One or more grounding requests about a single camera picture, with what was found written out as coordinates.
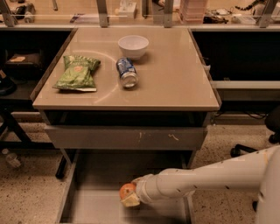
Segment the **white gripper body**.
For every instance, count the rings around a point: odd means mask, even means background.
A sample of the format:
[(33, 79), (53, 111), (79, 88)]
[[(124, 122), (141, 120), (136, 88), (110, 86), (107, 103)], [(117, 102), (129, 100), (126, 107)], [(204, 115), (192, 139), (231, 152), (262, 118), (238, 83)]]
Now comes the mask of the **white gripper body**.
[(157, 187), (157, 176), (148, 174), (140, 178), (135, 178), (132, 183), (136, 185), (136, 196), (144, 204), (158, 200), (159, 191)]

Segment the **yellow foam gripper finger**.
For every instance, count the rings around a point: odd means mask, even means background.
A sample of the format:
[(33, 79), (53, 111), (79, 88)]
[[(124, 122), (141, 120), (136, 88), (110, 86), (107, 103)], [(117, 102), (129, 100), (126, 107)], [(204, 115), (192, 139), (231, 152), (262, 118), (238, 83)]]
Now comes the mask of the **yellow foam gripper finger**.
[(121, 200), (122, 204), (125, 207), (137, 207), (140, 205), (140, 200), (137, 197), (136, 194), (132, 193), (130, 195), (125, 196), (122, 200)]

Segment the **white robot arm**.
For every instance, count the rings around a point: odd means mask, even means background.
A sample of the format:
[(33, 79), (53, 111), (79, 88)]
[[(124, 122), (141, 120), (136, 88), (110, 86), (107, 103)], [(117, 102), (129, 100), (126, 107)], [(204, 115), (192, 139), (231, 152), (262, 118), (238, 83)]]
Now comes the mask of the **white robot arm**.
[(168, 168), (135, 178), (119, 190), (125, 207), (183, 198), (196, 190), (257, 191), (255, 224), (280, 224), (280, 146), (196, 169)]

